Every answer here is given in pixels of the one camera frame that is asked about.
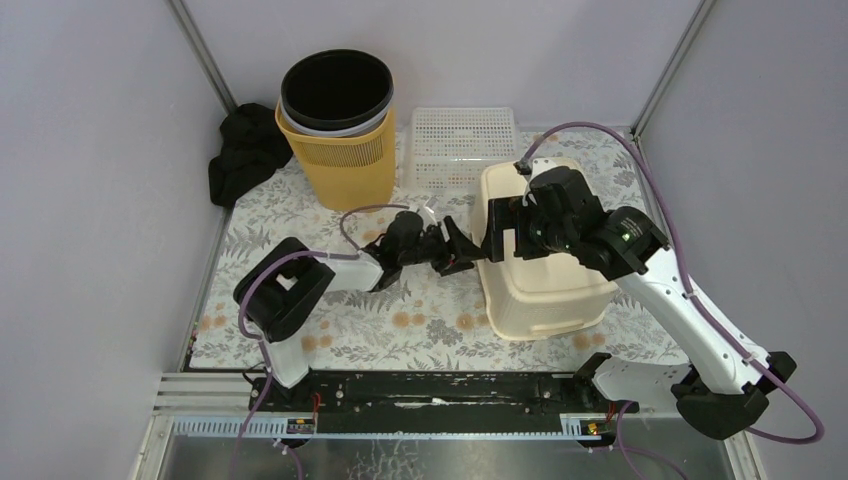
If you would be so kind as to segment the white mesh plastic basket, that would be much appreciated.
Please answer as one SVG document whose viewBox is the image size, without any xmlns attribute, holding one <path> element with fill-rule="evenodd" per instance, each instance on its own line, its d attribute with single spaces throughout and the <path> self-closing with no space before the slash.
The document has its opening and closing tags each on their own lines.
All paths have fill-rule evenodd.
<svg viewBox="0 0 848 480">
<path fill-rule="evenodd" d="M 473 191 L 486 168 L 516 159 L 517 137 L 508 107 L 418 107 L 405 130 L 400 185 Z"/>
</svg>

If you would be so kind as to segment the large cream plastic basket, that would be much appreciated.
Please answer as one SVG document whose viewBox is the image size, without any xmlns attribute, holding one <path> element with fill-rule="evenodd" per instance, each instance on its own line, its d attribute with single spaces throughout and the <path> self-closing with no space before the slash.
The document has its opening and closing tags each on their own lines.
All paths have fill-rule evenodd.
<svg viewBox="0 0 848 480">
<path fill-rule="evenodd" d="M 510 341 L 546 339 L 599 323 L 618 286 L 560 253 L 524 261 L 513 255 L 515 238 L 504 233 L 502 262 L 481 260 L 486 314 L 494 332 Z"/>
</svg>

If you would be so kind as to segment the yellow plastic waste bin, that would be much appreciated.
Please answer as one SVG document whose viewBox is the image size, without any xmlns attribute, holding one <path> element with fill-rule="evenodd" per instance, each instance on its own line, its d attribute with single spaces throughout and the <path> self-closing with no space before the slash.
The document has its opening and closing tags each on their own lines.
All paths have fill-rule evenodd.
<svg viewBox="0 0 848 480">
<path fill-rule="evenodd" d="M 395 187 L 395 110 L 356 137 L 316 137 L 296 131 L 275 107 L 275 121 L 319 203 L 335 211 L 385 204 Z"/>
</svg>

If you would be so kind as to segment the black bucket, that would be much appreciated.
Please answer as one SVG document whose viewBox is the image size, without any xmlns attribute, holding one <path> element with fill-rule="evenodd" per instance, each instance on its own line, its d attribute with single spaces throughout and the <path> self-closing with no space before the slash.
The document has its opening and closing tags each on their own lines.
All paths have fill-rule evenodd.
<svg viewBox="0 0 848 480">
<path fill-rule="evenodd" d="M 352 49 L 309 55 L 285 73 L 279 103 L 297 132 L 324 138 L 364 135 L 384 120 L 395 84 L 379 58 Z"/>
</svg>

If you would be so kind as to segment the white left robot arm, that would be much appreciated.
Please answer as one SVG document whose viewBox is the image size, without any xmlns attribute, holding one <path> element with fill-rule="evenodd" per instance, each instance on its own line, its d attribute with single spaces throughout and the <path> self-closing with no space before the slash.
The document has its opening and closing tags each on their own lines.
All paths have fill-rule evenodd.
<svg viewBox="0 0 848 480">
<path fill-rule="evenodd" d="M 441 276 L 493 259 L 490 239 L 475 244 L 451 217 L 427 224 L 419 213 L 398 213 L 387 229 L 354 254 L 309 249 L 295 237 L 281 241 L 236 286 L 241 333 L 259 343 L 272 398 L 288 411 L 309 401 L 310 371 L 301 329 L 322 297 L 341 291 L 380 292 L 407 266 L 427 264 Z"/>
</svg>

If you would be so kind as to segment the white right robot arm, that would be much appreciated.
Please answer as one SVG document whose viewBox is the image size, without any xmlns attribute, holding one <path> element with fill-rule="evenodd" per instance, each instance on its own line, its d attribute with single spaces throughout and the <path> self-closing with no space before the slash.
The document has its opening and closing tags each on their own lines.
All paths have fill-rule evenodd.
<svg viewBox="0 0 848 480">
<path fill-rule="evenodd" d="M 543 269 L 568 254 L 633 297 L 684 350 L 679 369 L 593 355 L 578 371 L 575 402 L 597 412 L 610 401 L 671 405 L 701 434 L 724 440 L 751 430 L 796 363 L 749 340 L 696 292 L 681 255 L 638 209 L 605 210 L 577 170 L 542 161 L 515 171 L 487 168 L 480 180 L 489 264 Z"/>
</svg>

